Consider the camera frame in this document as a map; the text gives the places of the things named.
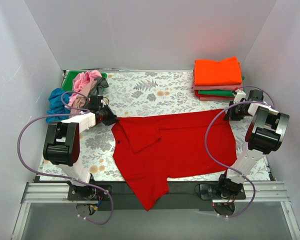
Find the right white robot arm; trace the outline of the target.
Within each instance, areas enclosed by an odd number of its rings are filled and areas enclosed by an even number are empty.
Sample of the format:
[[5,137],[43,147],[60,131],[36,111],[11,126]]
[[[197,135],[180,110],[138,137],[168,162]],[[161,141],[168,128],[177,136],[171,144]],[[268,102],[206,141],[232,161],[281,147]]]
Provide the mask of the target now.
[[222,199],[235,197],[243,191],[244,177],[264,156],[277,151],[282,145],[290,116],[275,110],[264,102],[264,92],[254,89],[246,94],[241,89],[232,91],[234,99],[225,117],[226,121],[240,121],[251,116],[245,135],[246,145],[231,169],[221,174],[216,193]]

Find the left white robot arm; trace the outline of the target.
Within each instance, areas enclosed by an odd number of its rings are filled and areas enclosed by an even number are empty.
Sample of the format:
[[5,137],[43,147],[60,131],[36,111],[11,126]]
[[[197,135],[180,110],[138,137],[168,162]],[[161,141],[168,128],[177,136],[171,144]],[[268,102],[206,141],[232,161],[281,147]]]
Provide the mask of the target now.
[[49,123],[43,146],[43,158],[61,168],[70,178],[68,184],[74,193],[85,200],[100,200],[104,193],[93,185],[92,174],[79,159],[80,133],[99,123],[110,126],[119,121],[104,99],[102,95],[91,96],[87,105],[89,113]]

